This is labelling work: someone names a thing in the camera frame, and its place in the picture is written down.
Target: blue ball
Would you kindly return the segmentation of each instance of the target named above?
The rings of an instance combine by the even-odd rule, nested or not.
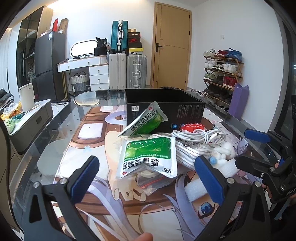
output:
[[[216,164],[217,163],[217,158],[215,158],[214,156],[211,156],[210,163],[211,164]]]

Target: silver suitcase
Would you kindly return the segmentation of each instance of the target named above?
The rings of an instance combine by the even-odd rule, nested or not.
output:
[[[147,56],[129,55],[126,60],[126,88],[146,88]]]
[[[109,88],[111,90],[126,88],[126,54],[109,55]]]

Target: black refrigerator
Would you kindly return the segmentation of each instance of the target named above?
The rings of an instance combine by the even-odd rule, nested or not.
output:
[[[62,73],[57,64],[65,60],[66,36],[52,31],[36,39],[35,72],[39,100],[65,98]]]

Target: white label sticker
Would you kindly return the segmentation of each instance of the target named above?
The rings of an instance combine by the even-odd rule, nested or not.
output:
[[[138,105],[133,105],[131,107],[131,111],[139,111],[139,106]]]

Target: teal suitcase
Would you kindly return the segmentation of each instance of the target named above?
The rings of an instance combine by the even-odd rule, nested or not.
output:
[[[113,21],[111,51],[113,53],[128,52],[128,21]]]

